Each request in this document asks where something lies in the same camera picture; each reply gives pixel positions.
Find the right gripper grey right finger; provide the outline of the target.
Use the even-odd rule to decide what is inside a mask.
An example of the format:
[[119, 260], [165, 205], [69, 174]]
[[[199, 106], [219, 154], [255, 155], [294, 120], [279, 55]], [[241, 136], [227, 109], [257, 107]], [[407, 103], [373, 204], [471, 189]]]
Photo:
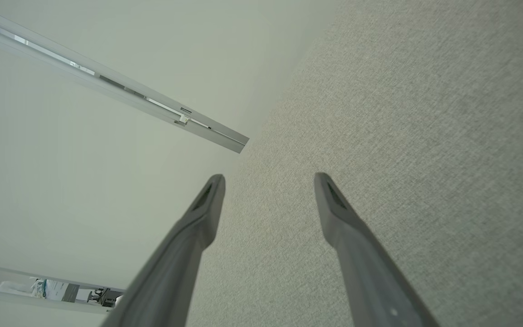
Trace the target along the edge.
[[342, 191], [314, 175], [322, 234], [336, 250], [355, 327], [439, 327], [436, 319]]

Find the grey double partition post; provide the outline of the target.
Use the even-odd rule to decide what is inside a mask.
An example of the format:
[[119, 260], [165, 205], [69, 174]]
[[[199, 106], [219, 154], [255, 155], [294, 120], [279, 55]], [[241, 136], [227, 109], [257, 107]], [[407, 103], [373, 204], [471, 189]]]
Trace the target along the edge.
[[13, 86], [31, 88], [46, 102], [58, 101], [59, 96], [49, 95], [50, 87], [45, 83], [59, 87], [72, 82], [235, 153], [241, 153], [249, 141], [205, 114], [3, 16], [0, 50], [13, 56], [13, 64], [0, 60], [15, 79]]

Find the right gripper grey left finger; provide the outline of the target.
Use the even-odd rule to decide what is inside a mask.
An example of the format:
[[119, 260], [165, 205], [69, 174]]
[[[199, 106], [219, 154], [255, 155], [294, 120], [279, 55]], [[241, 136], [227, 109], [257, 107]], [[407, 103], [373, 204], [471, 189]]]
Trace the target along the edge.
[[185, 327], [203, 251], [214, 242], [226, 180], [213, 175], [101, 327]]

